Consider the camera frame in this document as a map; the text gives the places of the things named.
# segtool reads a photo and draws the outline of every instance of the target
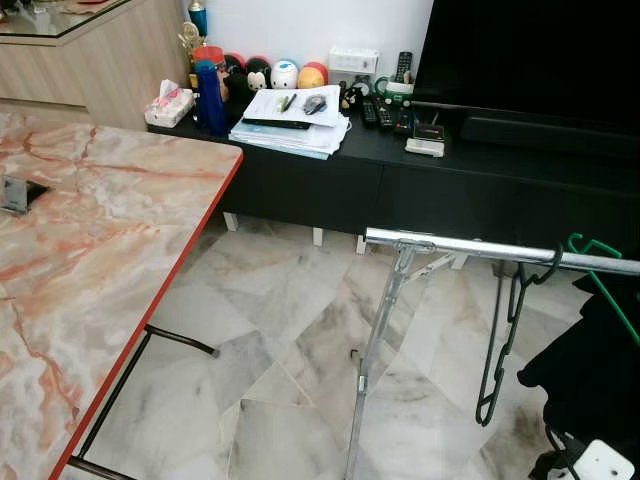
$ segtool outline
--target metal rack leg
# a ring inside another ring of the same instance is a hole
[[[96,475],[98,477],[106,478],[107,480],[136,480],[133,477],[123,475],[122,473],[118,473],[114,470],[102,467],[83,458],[71,457],[67,464],[85,472],[92,473],[93,475]]]
[[[385,329],[389,325],[391,318],[391,312],[400,289],[408,277],[409,268],[411,262],[415,256],[416,250],[413,246],[403,246],[398,250],[395,260],[393,262],[393,270],[387,280],[387,286],[385,287],[378,312],[376,313],[376,319],[371,329],[371,335],[369,336],[369,342],[362,357],[358,371],[358,390],[356,396],[356,404],[353,414],[353,424],[351,426],[351,438],[349,440],[349,451],[347,453],[347,470],[345,473],[345,480],[352,480],[356,467],[356,460],[358,457],[358,442],[360,439],[360,428],[362,427],[362,415],[364,413],[364,403],[367,396],[367,384],[369,382],[369,370],[373,365],[378,354],[380,342],[384,334]]]
[[[127,363],[127,366],[125,367],[124,371],[122,372],[122,375],[118,379],[116,386],[113,388],[113,391],[111,392],[109,397],[107,397],[107,401],[105,402],[102,410],[100,410],[100,413],[98,414],[98,418],[96,418],[96,421],[91,427],[91,430],[89,430],[89,433],[87,434],[87,438],[85,439],[84,443],[80,447],[80,451],[78,452],[78,455],[72,455],[69,458],[69,461],[67,462],[68,465],[79,468],[80,470],[84,470],[85,472],[92,473],[99,477],[106,478],[108,480],[135,480],[134,478],[128,477],[127,475],[123,475],[109,468],[102,467],[93,462],[89,462],[84,459],[84,456],[89,451],[89,448],[91,448],[91,445],[93,444],[93,441],[95,440],[96,435],[98,435],[98,432],[102,427],[102,424],[104,423],[104,421],[107,418],[107,415],[109,415],[109,412],[111,411],[111,407],[113,407],[113,404],[118,398],[118,395],[120,395],[120,392],[124,387],[124,384],[129,379],[129,376],[131,375],[133,368],[136,366],[136,363],[138,363],[138,360],[140,359],[142,352],[144,352],[144,349],[149,343],[149,340],[151,339],[151,335],[158,335],[159,337],[167,338],[169,340],[173,340],[179,343],[183,343],[185,345],[189,345],[191,347],[197,348],[198,350],[202,350],[208,355],[211,355],[213,358],[218,358],[220,356],[220,350],[216,350],[215,348],[210,347],[209,345],[205,345],[204,343],[194,340],[192,338],[185,337],[183,335],[178,335],[177,333],[169,332],[168,330],[163,330],[162,328],[154,327],[153,325],[145,325],[144,329],[147,332],[146,335],[142,338],[140,345],[138,345],[138,347],[133,352],[133,356],[131,357],[131,360],[129,360],[129,363]]]
[[[158,335],[159,337],[168,338],[169,340],[184,343],[185,345],[189,345],[190,347],[202,350],[203,352],[211,355],[213,358],[218,358],[220,356],[220,350],[216,350],[215,348],[210,347],[209,345],[205,345],[204,343],[194,340],[193,338],[178,335],[177,333],[169,332],[168,330],[163,330],[162,328],[154,327],[153,325],[145,325],[144,329],[149,333]]]

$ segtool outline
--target blue bottle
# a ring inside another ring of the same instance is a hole
[[[212,135],[226,136],[227,121],[216,66],[211,60],[200,60],[196,63],[196,75],[200,91],[198,121],[202,122]]]

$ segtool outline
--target black remote control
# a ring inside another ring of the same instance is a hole
[[[369,97],[362,99],[362,121],[365,127],[375,127],[378,124],[376,107]]]
[[[401,108],[393,133],[410,137],[413,133],[413,112],[408,108]]]
[[[396,68],[396,82],[404,83],[404,73],[411,69],[411,59],[413,54],[411,52],[400,52],[398,55],[398,67]]]
[[[376,115],[378,116],[378,123],[381,130],[388,130],[393,128],[393,117],[391,115],[391,105],[384,103],[384,99],[380,95],[372,97],[373,105],[376,108]]]

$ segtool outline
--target tissue box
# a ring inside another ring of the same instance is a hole
[[[193,92],[188,88],[175,88],[157,97],[144,110],[149,125],[173,128],[193,107]]]

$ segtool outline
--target wooden cabinet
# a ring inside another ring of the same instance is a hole
[[[180,2],[129,0],[59,35],[0,29],[0,110],[144,130],[160,82],[186,83],[182,22]]]

